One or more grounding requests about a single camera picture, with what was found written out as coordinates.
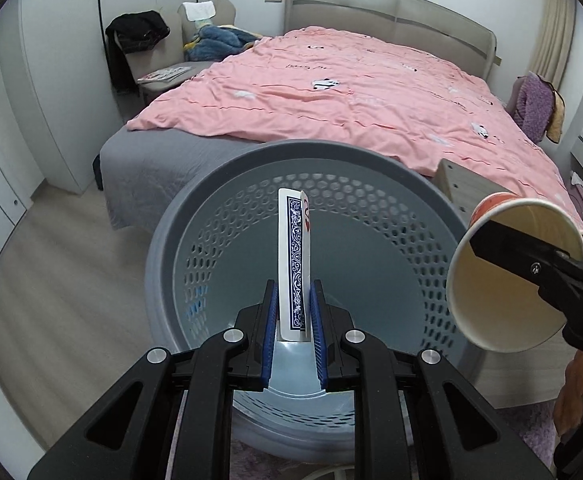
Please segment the person's right hand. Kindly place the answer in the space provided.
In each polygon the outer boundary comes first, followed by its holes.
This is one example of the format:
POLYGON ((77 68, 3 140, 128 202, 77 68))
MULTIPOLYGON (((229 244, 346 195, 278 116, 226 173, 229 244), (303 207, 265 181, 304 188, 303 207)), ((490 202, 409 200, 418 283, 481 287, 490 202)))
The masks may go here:
POLYGON ((583 419, 583 352, 578 350, 565 369, 565 383, 554 406, 558 437, 577 428, 583 419))

